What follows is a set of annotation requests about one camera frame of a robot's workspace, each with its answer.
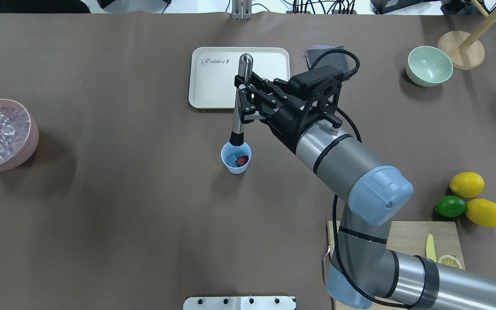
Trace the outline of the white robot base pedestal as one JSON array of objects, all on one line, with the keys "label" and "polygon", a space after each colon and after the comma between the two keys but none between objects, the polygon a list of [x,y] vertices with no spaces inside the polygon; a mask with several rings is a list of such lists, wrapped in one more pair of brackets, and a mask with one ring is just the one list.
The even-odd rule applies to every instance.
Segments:
[{"label": "white robot base pedestal", "polygon": [[295,310],[291,296],[225,296],[192,297],[183,303],[183,310]]}]

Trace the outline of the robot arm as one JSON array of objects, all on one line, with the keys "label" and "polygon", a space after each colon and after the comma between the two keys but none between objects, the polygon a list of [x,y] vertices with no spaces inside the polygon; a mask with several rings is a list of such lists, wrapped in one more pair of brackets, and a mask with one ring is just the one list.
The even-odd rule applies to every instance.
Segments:
[{"label": "robot arm", "polygon": [[496,280],[387,249],[413,186],[342,129],[339,92],[357,71],[325,65],[271,82],[241,63],[230,143],[241,145],[244,124],[260,120],[345,202],[325,283],[335,300],[358,309],[389,299],[407,310],[496,310]]}]

